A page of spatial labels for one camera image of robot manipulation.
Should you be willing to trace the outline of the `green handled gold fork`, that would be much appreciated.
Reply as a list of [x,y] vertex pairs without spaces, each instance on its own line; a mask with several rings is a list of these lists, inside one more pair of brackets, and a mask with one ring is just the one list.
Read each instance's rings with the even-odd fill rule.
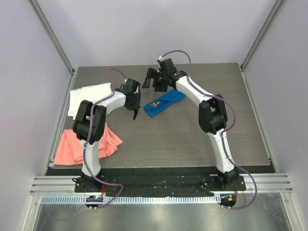
[[156,101],[150,104],[152,108],[157,107],[160,104],[160,101]]

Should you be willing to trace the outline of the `blue cloth napkin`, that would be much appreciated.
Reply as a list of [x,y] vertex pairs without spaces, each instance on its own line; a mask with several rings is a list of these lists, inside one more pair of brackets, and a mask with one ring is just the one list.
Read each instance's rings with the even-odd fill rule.
[[[183,100],[186,97],[185,94],[182,92],[179,92],[178,90],[172,89],[168,91],[167,93],[163,94],[156,100],[146,104],[143,108],[146,112],[146,114],[150,117],[154,117],[170,107],[172,104],[177,103],[181,100]],[[151,103],[160,101],[160,104],[157,107],[152,108],[150,106]]]

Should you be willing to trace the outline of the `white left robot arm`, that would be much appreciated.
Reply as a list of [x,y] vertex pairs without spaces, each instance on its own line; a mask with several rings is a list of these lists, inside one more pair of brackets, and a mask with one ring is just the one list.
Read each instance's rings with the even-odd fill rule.
[[124,84],[111,94],[93,102],[83,100],[80,103],[73,124],[73,132],[82,146],[82,172],[73,178],[75,189],[81,191],[99,191],[104,185],[99,162],[99,141],[105,131],[106,116],[117,108],[125,107],[133,111],[135,120],[140,108],[141,84],[128,78]]

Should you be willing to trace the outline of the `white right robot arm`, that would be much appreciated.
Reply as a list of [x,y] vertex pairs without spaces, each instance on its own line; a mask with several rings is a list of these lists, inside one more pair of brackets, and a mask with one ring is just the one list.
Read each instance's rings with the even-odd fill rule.
[[142,88],[149,88],[152,80],[155,91],[166,92],[172,87],[198,106],[199,126],[208,135],[214,150],[218,186],[223,190],[233,188],[239,179],[239,170],[228,145],[228,116],[222,96],[201,88],[186,72],[178,71],[170,58],[159,60],[158,65],[157,69],[148,68]]

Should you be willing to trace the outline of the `purple plastic knife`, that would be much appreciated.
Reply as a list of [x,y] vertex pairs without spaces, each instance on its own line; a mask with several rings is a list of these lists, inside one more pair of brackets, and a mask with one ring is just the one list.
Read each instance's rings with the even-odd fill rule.
[[138,111],[140,109],[140,102],[141,102],[141,92],[138,93],[138,100],[137,100],[137,103],[136,103],[137,109],[134,111],[133,120],[135,120],[137,118],[137,114],[138,114]]

